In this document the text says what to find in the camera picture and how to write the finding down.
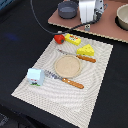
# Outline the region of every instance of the black table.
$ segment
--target black table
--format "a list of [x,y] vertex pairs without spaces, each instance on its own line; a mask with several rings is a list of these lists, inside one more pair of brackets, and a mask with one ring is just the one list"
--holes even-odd
[[[39,21],[49,31],[67,30],[47,22],[61,1],[33,0]],[[77,31],[70,33],[113,45],[89,128],[127,128],[128,44]],[[11,96],[28,68],[35,64],[52,39],[53,35],[45,32],[35,21],[29,0],[18,0],[0,12],[0,104],[51,128],[77,128]]]

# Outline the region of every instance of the tomato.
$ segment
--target tomato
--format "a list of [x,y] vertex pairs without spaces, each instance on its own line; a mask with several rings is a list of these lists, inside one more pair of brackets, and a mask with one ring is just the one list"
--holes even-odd
[[54,39],[58,44],[62,44],[65,41],[65,37],[63,35],[55,35]]

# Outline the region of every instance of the wooden knife handle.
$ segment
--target wooden knife handle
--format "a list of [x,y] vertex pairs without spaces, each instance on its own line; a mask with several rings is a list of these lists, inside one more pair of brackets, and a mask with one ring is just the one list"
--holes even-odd
[[82,84],[76,83],[76,82],[71,81],[71,80],[66,79],[66,78],[63,78],[62,81],[65,82],[65,83],[67,83],[67,84],[73,85],[73,86],[75,86],[77,88],[80,88],[80,89],[83,89],[84,88],[84,86]]
[[96,62],[96,59],[93,59],[93,58],[89,58],[89,57],[85,57],[85,56],[81,56],[81,55],[77,55],[76,57],[78,57],[79,59],[82,59],[82,60],[90,61],[92,63]]

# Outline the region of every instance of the knife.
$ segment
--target knife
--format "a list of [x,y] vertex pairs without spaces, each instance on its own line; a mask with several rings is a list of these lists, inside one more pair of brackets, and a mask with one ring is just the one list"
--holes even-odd
[[85,56],[76,55],[76,54],[73,54],[73,53],[68,53],[68,52],[65,52],[65,51],[62,51],[62,50],[59,50],[59,49],[57,49],[57,51],[59,51],[59,52],[61,52],[63,54],[74,55],[74,56],[78,57],[79,59],[90,61],[92,63],[95,63],[96,62],[96,59],[93,59],[93,58],[90,58],[90,57],[85,57]]
[[80,88],[80,89],[83,89],[84,88],[84,86],[82,84],[76,83],[76,82],[71,81],[71,80],[69,80],[67,78],[62,78],[60,76],[57,76],[57,75],[51,73],[48,70],[44,70],[44,74],[45,74],[45,76],[47,76],[47,77],[49,77],[51,79],[59,79],[59,80],[65,82],[65,83],[70,84],[70,85],[73,85],[73,86],[75,86],[77,88]]

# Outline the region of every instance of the striped placemat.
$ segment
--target striped placemat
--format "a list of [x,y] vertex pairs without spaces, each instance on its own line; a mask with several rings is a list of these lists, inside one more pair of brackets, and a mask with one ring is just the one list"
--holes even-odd
[[80,60],[81,74],[71,79],[83,84],[84,89],[78,89],[60,80],[47,77],[45,77],[43,86],[32,86],[25,77],[12,96],[80,128],[87,128],[113,46],[83,37],[79,38],[81,38],[79,46],[66,41],[59,45],[53,39],[33,68],[49,70],[56,74],[54,63],[59,57],[64,56],[57,49],[76,53],[78,48],[90,44],[95,51],[93,58],[96,59],[96,63]]

